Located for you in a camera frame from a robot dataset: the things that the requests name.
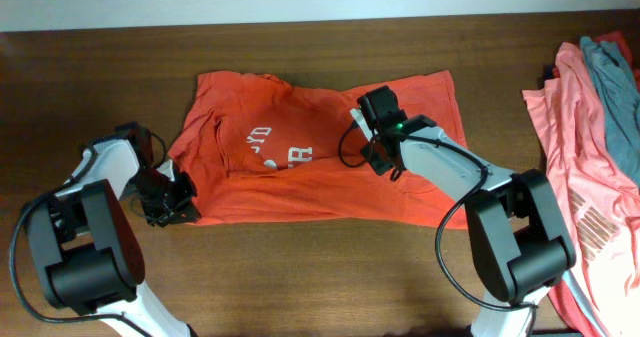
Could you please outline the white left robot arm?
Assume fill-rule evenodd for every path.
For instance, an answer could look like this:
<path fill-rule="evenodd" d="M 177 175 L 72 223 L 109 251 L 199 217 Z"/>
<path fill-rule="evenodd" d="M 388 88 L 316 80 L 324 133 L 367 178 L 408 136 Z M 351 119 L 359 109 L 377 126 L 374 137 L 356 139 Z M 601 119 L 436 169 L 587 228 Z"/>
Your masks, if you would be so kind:
<path fill-rule="evenodd" d="M 134 195 L 150 226 L 194 223 L 196 188 L 168 157 L 155 161 L 157 134 L 137 122 L 86 145 L 61 186 L 27 203 L 14 229 L 25 233 L 47 302 L 71 317 L 35 310 L 20 286 L 17 243 L 10 243 L 11 283 L 25 310 L 51 324 L 100 321 L 121 336 L 195 337 L 146 282 L 141 247 L 120 205 Z"/>

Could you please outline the orange printed t-shirt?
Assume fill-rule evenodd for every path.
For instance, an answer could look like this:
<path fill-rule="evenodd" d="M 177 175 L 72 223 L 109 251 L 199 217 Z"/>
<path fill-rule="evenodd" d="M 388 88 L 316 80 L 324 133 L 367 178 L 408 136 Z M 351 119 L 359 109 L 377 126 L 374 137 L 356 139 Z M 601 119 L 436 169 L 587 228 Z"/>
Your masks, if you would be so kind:
<path fill-rule="evenodd" d="M 197 79 L 169 155 L 191 178 L 203 225 L 341 218 L 455 229 L 465 216 L 429 181 L 397 181 L 361 162 L 366 140 L 351 110 L 364 87 L 293 86 L 273 75 L 222 71 Z"/>

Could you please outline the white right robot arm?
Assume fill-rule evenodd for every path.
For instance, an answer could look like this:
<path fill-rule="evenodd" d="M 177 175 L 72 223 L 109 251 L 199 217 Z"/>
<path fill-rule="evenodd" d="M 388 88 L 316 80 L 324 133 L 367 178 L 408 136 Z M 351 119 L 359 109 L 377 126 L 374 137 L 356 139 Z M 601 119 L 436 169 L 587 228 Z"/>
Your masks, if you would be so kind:
<path fill-rule="evenodd" d="M 576 251 L 545 174 L 496 166 L 456 143 L 435 121 L 409 117 L 387 86 L 364 94 L 351 115 L 368 141 L 362 153 L 378 175 L 408 171 L 434 184 L 454 204 L 434 241 L 446 279 L 480 312 L 468 336 L 531 336 L 540 301 L 576 263 Z M 444 229 L 466 214 L 472 261 L 483 298 L 466 291 L 447 268 Z"/>

